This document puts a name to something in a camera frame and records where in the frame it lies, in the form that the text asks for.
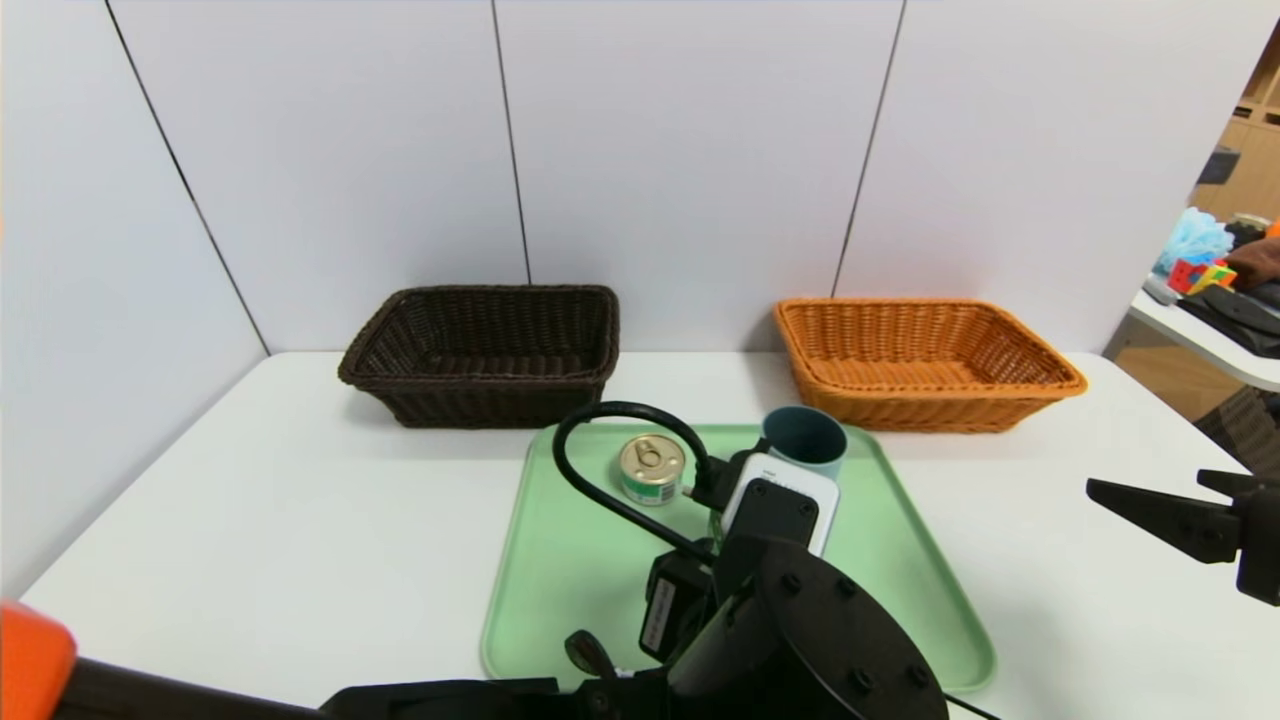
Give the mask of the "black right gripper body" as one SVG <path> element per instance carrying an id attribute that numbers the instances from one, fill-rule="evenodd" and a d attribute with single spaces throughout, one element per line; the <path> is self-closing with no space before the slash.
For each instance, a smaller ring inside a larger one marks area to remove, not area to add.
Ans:
<path id="1" fill-rule="evenodd" d="M 1236 589 L 1279 606 L 1279 489 L 1276 480 L 1256 478 L 1256 492 L 1233 502 L 1240 520 Z"/>

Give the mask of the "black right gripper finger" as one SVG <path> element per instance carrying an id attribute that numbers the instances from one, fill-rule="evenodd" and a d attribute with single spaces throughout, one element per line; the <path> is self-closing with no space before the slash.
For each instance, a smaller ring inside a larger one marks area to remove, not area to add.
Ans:
<path id="1" fill-rule="evenodd" d="M 1256 492 L 1256 478 L 1251 474 L 1201 469 L 1196 479 L 1199 486 L 1229 497 L 1233 502 Z"/>
<path id="2" fill-rule="evenodd" d="M 1093 478 L 1085 483 L 1085 495 L 1198 562 L 1236 560 L 1242 521 L 1228 505 Z"/>

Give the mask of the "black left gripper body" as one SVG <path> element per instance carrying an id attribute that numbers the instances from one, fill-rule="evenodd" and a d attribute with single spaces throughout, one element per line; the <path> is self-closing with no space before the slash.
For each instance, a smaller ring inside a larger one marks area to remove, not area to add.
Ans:
<path id="1" fill-rule="evenodd" d="M 672 551 L 650 565 L 646 610 L 637 643 L 659 664 L 672 664 L 694 642 L 716 611 L 710 569 Z"/>

